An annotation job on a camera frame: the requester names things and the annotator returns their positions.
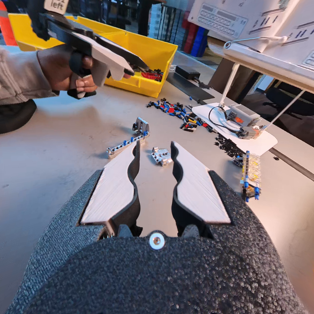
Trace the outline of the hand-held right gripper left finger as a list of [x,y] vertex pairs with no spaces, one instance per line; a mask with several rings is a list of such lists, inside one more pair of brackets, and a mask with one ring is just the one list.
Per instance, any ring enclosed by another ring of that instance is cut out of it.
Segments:
[[140,142],[135,142],[103,168],[84,206],[80,224],[100,225],[101,235],[115,237],[120,225],[126,225],[131,235],[143,231],[137,226],[140,202],[135,178],[140,167]]

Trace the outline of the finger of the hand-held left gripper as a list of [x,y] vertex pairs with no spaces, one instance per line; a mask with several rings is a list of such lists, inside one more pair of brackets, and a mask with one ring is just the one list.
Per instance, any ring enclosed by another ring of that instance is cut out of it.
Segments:
[[95,36],[95,41],[103,47],[123,57],[131,65],[135,65],[145,72],[149,71],[149,66],[142,60],[142,58],[127,50],[126,48],[102,36]]
[[91,46],[91,57],[93,58],[91,74],[94,81],[105,81],[109,72],[116,81],[122,80],[126,73],[134,76],[134,71],[122,56],[103,47],[87,36],[78,33],[74,33],[74,36],[89,43]]

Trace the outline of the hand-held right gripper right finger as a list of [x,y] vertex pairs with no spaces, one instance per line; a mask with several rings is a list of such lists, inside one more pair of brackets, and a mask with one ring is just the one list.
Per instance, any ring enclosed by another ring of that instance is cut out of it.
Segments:
[[171,205],[178,237],[187,226],[196,226],[202,237],[211,237],[209,225],[230,225],[226,206],[210,176],[210,169],[176,141],[171,142],[172,174],[176,179]]

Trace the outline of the yellow storage bin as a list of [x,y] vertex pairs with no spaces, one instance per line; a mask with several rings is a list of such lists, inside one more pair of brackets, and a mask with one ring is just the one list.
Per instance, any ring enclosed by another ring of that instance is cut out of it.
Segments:
[[112,77],[107,78],[105,84],[158,98],[169,74],[170,66],[172,65],[178,46],[122,29],[100,33],[100,35],[138,55],[151,70],[160,69],[163,72],[161,82],[145,78],[141,73],[135,72],[135,75],[130,79],[123,78],[121,81],[116,81]]
[[[69,15],[66,16],[66,18],[91,28],[95,33],[115,42],[118,45],[125,48],[127,47],[126,33],[121,29],[84,17],[73,17]],[[43,50],[62,44],[61,41],[54,38],[51,38],[48,41],[38,38],[33,32],[31,21],[26,14],[9,14],[9,19],[16,42],[22,51]]]

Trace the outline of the long grey beam with pins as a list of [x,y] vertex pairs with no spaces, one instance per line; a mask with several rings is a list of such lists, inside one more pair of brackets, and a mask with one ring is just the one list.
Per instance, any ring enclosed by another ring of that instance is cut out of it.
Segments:
[[113,159],[129,146],[131,146],[135,142],[140,142],[141,144],[146,141],[146,139],[150,136],[150,131],[144,131],[142,134],[136,133],[129,140],[124,140],[123,143],[120,143],[112,148],[107,148],[107,158]]

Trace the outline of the instruction booklet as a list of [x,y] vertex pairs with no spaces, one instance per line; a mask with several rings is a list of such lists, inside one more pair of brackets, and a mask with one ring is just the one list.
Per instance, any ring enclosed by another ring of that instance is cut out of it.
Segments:
[[194,1],[188,21],[222,40],[313,69],[313,0]]

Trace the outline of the person's left hand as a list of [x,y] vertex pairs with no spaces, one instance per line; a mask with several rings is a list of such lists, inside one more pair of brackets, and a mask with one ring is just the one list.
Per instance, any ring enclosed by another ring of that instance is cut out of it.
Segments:
[[77,92],[96,91],[97,86],[91,75],[76,79],[75,83],[71,83],[73,72],[69,67],[69,60],[72,52],[72,47],[66,44],[37,52],[41,70],[52,90],[68,91],[75,88]]

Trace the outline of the orange traffic cone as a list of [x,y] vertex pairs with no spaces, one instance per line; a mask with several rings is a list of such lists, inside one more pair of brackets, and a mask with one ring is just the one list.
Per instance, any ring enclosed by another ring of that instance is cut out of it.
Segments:
[[2,1],[0,1],[0,28],[6,45],[18,46],[14,37],[6,6]]

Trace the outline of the transparent brick assembly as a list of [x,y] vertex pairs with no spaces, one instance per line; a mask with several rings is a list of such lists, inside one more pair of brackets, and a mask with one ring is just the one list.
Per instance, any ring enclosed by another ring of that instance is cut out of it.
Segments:
[[250,198],[259,200],[261,194],[261,161],[260,156],[246,151],[242,156],[232,158],[232,162],[242,168],[242,198],[249,202]]

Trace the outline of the pile of black pins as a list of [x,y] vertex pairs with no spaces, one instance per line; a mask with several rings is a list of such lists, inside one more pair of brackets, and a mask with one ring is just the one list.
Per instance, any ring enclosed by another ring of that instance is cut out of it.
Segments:
[[242,151],[240,148],[236,146],[230,139],[226,139],[224,136],[218,134],[215,137],[214,145],[218,146],[221,150],[223,150],[228,156],[233,157],[242,157],[245,154],[245,151]]

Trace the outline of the black power adapter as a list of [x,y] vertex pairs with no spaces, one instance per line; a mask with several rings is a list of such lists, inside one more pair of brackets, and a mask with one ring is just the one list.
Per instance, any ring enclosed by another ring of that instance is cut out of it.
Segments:
[[181,75],[187,80],[198,80],[200,73],[187,65],[177,65],[175,73]]

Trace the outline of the stack of blue and red bins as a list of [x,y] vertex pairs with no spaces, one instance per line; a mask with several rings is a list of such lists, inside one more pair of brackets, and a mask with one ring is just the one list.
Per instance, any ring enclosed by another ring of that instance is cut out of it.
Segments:
[[181,51],[193,57],[202,57],[207,48],[208,30],[188,21],[189,11],[185,11],[181,27],[183,29],[183,41]]

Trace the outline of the pile of small mixed pieces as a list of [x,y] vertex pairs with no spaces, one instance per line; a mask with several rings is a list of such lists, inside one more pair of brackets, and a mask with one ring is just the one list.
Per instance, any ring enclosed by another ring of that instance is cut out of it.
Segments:
[[186,132],[194,132],[198,127],[205,128],[210,133],[218,134],[218,131],[211,127],[205,120],[192,112],[192,105],[183,105],[180,102],[172,103],[166,98],[157,101],[150,101],[147,108],[156,108],[165,114],[181,120],[180,129]]

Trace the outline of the grey motor with orange end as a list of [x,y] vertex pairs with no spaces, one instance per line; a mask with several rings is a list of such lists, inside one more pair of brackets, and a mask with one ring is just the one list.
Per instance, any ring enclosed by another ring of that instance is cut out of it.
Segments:
[[241,127],[239,132],[237,133],[237,137],[240,139],[257,139],[265,130],[265,127],[266,126],[264,125]]

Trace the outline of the grey battery box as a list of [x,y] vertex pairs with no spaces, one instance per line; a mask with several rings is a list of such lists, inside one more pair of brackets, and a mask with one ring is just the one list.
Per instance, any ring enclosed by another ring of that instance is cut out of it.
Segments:
[[261,116],[242,104],[232,104],[226,110],[228,120],[247,127],[261,121]]

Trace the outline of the person's black clothing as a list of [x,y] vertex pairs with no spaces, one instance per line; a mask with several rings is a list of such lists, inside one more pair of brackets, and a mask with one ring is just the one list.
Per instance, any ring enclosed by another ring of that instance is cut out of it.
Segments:
[[34,100],[0,106],[0,134],[9,133],[23,127],[37,109]]

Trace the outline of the black office chair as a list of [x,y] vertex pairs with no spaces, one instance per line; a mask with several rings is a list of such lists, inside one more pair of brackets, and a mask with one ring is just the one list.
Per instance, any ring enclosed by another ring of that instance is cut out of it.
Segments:
[[[300,88],[281,82],[277,87],[271,87],[266,92],[266,98],[270,101],[264,105],[272,106],[281,112],[299,93]],[[285,112],[287,114],[296,114],[300,116],[314,115],[314,94],[304,92]]]

